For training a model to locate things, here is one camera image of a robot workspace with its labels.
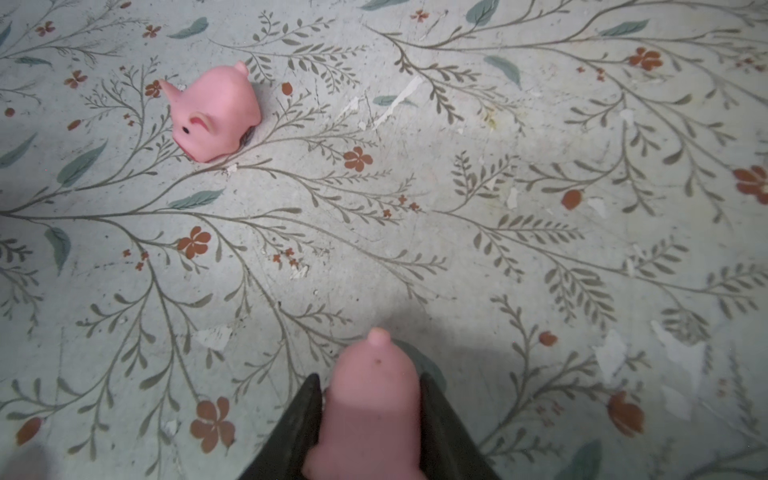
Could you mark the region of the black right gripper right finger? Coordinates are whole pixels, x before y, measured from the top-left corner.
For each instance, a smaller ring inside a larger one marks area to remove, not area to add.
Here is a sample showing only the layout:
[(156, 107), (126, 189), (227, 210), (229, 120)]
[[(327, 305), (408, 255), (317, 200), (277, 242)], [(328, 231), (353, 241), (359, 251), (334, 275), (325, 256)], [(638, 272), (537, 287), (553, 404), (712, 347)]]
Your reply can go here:
[(420, 376), (420, 469), (430, 480), (499, 480), (427, 373)]

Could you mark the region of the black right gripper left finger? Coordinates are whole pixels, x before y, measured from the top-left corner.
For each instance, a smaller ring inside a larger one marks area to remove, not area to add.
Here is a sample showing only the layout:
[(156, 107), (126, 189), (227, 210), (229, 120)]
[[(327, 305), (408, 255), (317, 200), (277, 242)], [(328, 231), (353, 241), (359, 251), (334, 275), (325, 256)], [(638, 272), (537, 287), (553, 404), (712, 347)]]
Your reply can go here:
[(304, 380), (239, 480), (304, 480), (302, 469), (309, 450), (318, 442), (322, 409), (320, 377), (313, 373)]

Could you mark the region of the pink pig toy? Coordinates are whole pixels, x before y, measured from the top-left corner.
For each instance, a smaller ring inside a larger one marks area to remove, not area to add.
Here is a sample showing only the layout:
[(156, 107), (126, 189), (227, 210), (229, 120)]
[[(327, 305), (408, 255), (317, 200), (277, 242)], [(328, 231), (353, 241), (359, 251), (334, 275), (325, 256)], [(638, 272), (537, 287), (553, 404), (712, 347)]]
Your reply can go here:
[(172, 138), (193, 161), (208, 163), (239, 150), (242, 139), (262, 122), (245, 63), (218, 66), (185, 90), (161, 80), (170, 106)]
[(307, 479), (423, 479), (421, 392), (415, 365), (373, 328), (344, 349), (325, 395)]

